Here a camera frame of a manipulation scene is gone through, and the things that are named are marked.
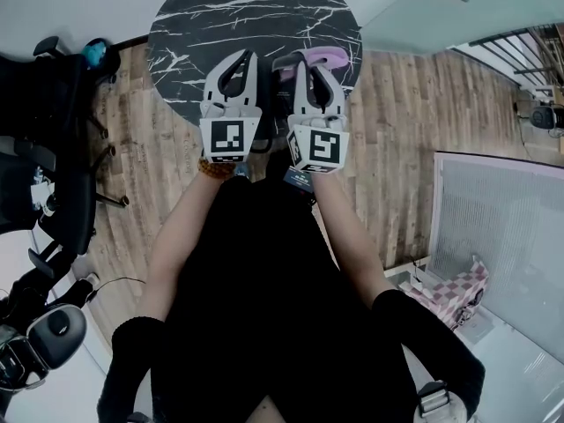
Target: railing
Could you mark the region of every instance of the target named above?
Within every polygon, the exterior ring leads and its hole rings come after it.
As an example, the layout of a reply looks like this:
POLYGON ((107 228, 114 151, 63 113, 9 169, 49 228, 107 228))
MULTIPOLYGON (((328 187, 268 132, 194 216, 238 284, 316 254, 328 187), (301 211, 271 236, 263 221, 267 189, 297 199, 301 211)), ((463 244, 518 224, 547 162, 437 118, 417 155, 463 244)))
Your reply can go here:
POLYGON ((564 86, 564 26, 545 25, 497 34, 471 42, 508 64, 533 86, 564 86))

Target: bracelet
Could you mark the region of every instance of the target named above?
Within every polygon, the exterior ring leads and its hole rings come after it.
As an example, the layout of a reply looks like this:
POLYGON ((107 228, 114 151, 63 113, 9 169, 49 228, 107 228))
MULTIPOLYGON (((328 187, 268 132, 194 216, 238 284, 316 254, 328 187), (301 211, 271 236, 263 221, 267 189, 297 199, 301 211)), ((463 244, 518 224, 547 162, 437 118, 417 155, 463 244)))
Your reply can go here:
POLYGON ((210 163, 208 160, 201 158, 197 162, 197 168, 200 172, 214 179, 226 180, 233 177, 235 172, 234 163, 210 163))

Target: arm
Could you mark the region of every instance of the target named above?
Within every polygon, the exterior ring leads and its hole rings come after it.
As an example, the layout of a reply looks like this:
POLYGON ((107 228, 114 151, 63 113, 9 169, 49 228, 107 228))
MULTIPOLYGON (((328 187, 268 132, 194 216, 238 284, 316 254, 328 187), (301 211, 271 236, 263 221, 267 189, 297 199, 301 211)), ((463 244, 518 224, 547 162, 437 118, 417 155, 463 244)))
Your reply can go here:
POLYGON ((369 307, 378 294, 393 290, 384 276, 377 249, 351 208, 334 174, 312 174, 315 197, 339 269, 369 307))
POLYGON ((176 282, 197 245, 208 211, 223 180, 198 173, 168 215, 152 247, 147 283, 137 318, 122 324, 112 337, 114 357, 98 403, 101 423, 125 421, 133 412, 139 383, 161 353, 176 282), (146 343, 146 334, 151 343, 146 343))
POLYGON ((445 381, 462 399, 470 418, 478 409, 486 371, 460 338, 399 290, 378 296, 372 311, 376 326, 412 350, 435 380, 445 381))
POLYGON ((197 245, 223 181, 198 172, 168 215, 152 246, 149 272, 137 315, 165 321, 186 259, 197 245))

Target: person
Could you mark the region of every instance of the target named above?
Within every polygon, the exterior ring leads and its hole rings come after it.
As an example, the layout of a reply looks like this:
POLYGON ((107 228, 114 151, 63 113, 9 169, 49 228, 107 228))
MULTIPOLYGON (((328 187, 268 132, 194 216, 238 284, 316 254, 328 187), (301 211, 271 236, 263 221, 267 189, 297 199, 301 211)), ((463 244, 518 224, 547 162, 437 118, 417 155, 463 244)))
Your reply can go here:
POLYGON ((481 363, 394 289, 334 174, 312 174, 337 260, 295 187, 287 151, 266 178, 209 165, 152 246, 137 316, 112 337, 98 404, 125 422, 151 369, 153 420, 244 422, 270 396, 286 423, 413 422, 418 394, 402 345, 476 411, 481 363))

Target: blue object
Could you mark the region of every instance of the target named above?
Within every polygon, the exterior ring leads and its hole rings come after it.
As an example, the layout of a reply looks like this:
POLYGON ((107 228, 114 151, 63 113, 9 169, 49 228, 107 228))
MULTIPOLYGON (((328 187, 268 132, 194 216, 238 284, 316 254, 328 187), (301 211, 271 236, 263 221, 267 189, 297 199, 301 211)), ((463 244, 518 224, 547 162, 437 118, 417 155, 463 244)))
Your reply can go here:
POLYGON ((97 69, 100 67, 106 54, 106 49, 106 43, 103 41, 96 42, 93 45, 87 45, 83 48, 82 55, 86 58, 88 69, 97 69))
POLYGON ((235 167, 235 175, 242 175, 243 177, 250 178, 249 166, 247 163, 237 163, 235 167))

